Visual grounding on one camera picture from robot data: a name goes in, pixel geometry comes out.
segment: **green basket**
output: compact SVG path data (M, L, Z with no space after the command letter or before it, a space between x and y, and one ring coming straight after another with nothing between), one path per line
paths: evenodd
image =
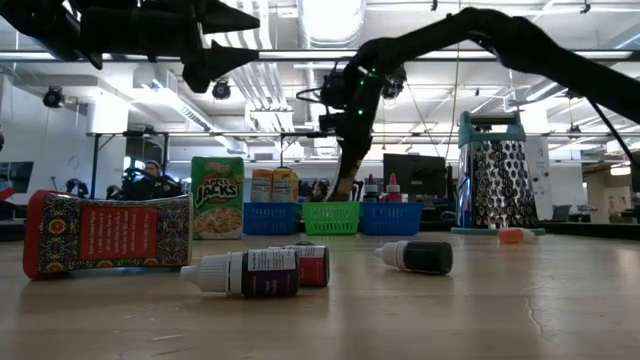
M353 235L358 232L360 203L306 203L302 214L309 235Z

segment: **plastic basket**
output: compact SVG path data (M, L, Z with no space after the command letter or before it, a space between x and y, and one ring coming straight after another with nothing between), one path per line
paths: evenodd
M362 232L367 235L414 235L420 231L422 203L364 203Z
M296 203L245 203L244 233L247 235L291 235L300 227L300 205Z
M360 203L326 202L302 204L309 235L352 235L358 232Z

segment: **metal grater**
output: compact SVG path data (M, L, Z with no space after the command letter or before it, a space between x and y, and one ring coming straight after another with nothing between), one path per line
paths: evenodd
M506 125L506 132L492 132ZM526 135L513 114L462 114L458 134L458 233L538 226L526 159Z

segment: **tabletop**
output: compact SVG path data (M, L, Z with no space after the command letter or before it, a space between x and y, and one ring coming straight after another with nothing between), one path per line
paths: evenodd
M295 243L247 237L204 255ZM91 270L30 282L0 244L0 359L638 359L640 243L545 235L310 237L331 250L327 288L250 300L202 294L169 270ZM387 267L385 242L448 241L448 276Z

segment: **red bottle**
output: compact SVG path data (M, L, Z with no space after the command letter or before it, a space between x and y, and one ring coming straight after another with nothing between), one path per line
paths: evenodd
M400 185L396 182L396 174L391 174L389 185L387 185L386 202L402 202L402 193L400 193Z

